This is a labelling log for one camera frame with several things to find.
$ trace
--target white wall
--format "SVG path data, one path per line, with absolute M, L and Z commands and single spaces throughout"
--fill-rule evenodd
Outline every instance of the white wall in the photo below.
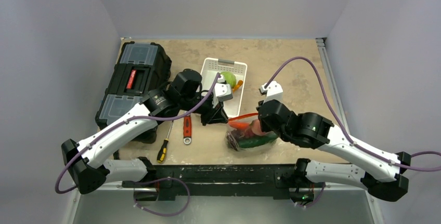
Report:
M 351 132 L 379 148 L 441 151 L 441 0 L 350 0 L 326 41 Z M 439 166 L 428 156 L 414 166 Z M 386 223 L 439 223 L 441 173 L 406 172 Z
M 100 0 L 0 0 L 0 223 L 61 222 L 60 145 L 96 129 L 118 47 Z
M 102 0 L 121 36 L 299 37 L 329 34 L 348 0 Z

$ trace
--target tabletop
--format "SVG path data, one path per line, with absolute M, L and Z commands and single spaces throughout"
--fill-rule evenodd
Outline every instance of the tabletop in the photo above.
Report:
M 172 60 L 171 78 L 185 68 L 201 71 L 207 57 L 243 62 L 248 65 L 240 115 L 256 112 L 257 103 L 265 97 L 258 88 L 266 83 L 287 59 L 304 56 L 317 67 L 332 105 L 331 91 L 314 39 L 136 39 L 138 43 L 155 42 L 162 45 Z M 283 103 L 295 113 L 315 112 L 336 123 L 326 106 L 313 69 L 303 60 L 288 64 L 275 79 L 283 88 Z M 277 139 L 273 146 L 259 151 L 234 151 L 227 147 L 227 125 L 202 126 L 200 118 L 192 119 L 192 143 L 183 143 L 183 119 L 174 122 L 167 157 L 163 164 L 284 164 L 298 158 L 328 163 L 343 159 L 318 150 L 299 148 Z M 120 149 L 120 159 L 145 156 L 157 164 L 156 155 L 166 137 L 169 122 L 158 127 L 153 144 L 132 141 Z

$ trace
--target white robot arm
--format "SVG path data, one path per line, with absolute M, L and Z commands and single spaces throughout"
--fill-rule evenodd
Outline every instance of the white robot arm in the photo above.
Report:
M 397 201 L 407 193 L 408 179 L 402 175 L 405 170 L 394 164 L 410 165 L 409 154 L 382 151 L 352 136 L 351 143 L 330 120 L 316 113 L 295 114 L 290 111 L 281 103 L 283 89 L 276 81 L 272 81 L 267 89 L 265 85 L 260 91 L 266 98 L 257 107 L 262 131 L 274 131 L 283 141 L 301 148 L 325 151 L 349 162 L 330 164 L 299 159 L 296 162 L 299 178 L 304 178 L 305 182 L 356 186 L 386 201 Z M 372 154 L 384 157 L 389 162 Z
M 180 110 L 201 114 L 202 125 L 227 123 L 223 101 L 232 98 L 230 85 L 221 80 L 214 82 L 206 96 L 202 97 L 201 75 L 185 69 L 176 75 L 168 89 L 149 91 L 125 115 L 100 132 L 75 142 L 72 139 L 61 145 L 64 164 L 81 194 L 90 193 L 102 184 L 113 181 L 135 181 L 146 179 L 152 167 L 145 157 L 131 161 L 108 159 L 116 150 L 139 134 L 155 128 L 165 120 L 178 119 Z M 61 177 L 56 183 L 58 189 Z

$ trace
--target red tool handle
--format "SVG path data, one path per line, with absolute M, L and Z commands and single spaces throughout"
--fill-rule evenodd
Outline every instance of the red tool handle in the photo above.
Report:
M 184 116 L 184 138 L 191 137 L 191 116 Z

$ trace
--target plastic bag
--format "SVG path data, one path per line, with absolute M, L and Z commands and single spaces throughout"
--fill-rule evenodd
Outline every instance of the plastic bag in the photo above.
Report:
M 226 141 L 228 148 L 235 151 L 263 152 L 270 149 L 277 135 L 262 132 L 257 113 L 231 118 L 228 121 Z

